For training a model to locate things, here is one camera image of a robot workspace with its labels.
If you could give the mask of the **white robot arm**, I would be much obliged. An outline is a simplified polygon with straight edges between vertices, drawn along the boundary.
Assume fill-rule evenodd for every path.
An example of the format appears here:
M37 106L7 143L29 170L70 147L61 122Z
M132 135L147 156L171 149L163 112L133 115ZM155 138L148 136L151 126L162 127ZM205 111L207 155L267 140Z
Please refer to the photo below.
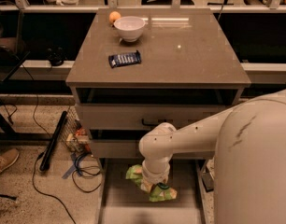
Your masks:
M181 129L162 123L139 141L143 176L164 180L174 154L214 154L215 224L286 224L286 90Z

